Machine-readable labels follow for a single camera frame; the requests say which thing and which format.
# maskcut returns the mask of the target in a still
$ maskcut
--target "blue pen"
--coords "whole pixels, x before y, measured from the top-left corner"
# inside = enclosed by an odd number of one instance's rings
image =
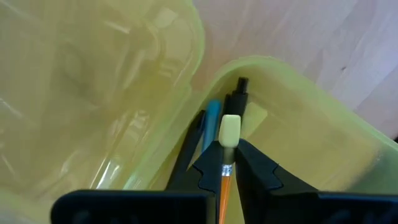
[[[221,101],[211,100],[206,108],[205,133],[203,134],[202,153],[216,139],[218,117],[221,112]]]

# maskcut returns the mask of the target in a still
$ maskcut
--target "orange pencil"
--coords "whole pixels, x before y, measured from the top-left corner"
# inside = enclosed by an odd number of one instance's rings
[[[224,147],[223,171],[221,174],[220,224],[223,224],[225,221],[231,185],[232,164],[235,160],[234,149],[239,144],[240,135],[241,117],[239,115],[224,115],[221,120],[220,132],[218,135],[218,141]]]

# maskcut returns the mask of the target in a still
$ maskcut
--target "yellow plastic container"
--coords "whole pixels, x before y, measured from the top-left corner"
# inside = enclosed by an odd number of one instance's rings
[[[288,65],[241,58],[191,88],[189,0],[5,0],[0,29],[1,223],[46,223],[75,189],[163,189],[189,122],[239,76],[267,114],[245,136],[261,151],[322,190],[398,193],[397,145]],[[242,223],[236,185],[228,210]]]

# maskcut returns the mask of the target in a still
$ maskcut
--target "wooden surface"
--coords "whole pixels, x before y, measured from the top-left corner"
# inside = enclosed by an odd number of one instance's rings
[[[206,30],[206,80],[240,56],[270,55],[384,134],[398,134],[398,1],[193,2]]]

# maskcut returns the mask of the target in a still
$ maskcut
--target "wood grain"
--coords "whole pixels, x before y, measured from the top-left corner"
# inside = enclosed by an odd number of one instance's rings
[[[195,82],[209,82],[238,57],[270,55],[384,134],[398,134],[397,1],[193,2],[206,29],[201,78]]]

